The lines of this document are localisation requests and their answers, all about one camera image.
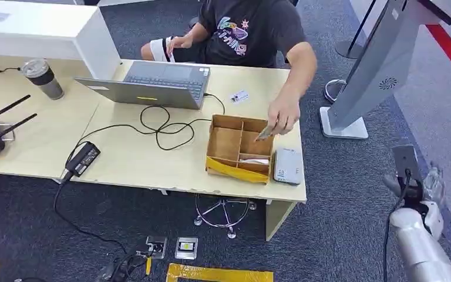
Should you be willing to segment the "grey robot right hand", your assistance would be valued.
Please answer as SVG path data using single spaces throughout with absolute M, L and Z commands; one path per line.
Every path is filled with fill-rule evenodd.
M 405 199 L 418 199 L 418 201 L 426 200 L 435 202 L 438 206 L 445 203 L 445 181 L 443 180 L 443 170 L 440 167 L 432 165 L 427 176 L 420 181 L 422 185 L 419 191 L 419 183 L 412 179 L 407 189 Z M 401 195 L 401 186 L 405 185 L 404 180 L 399 180 L 397 175 L 386 174 L 383 177 L 385 186 L 396 196 Z

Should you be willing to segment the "person's left hand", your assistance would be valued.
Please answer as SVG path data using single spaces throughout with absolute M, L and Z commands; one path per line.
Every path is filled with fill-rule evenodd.
M 297 95 L 280 93 L 270 103 L 267 120 L 273 136 L 285 135 L 293 130 L 300 118 L 299 100 Z

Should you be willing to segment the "person's right hand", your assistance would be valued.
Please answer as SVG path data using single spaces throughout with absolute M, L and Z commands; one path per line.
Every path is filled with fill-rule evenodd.
M 184 48 L 188 49 L 193 44 L 193 36 L 191 34 L 187 34 L 184 36 L 175 36 L 169 40 L 166 45 L 166 53 L 169 56 L 173 56 L 173 50 Z

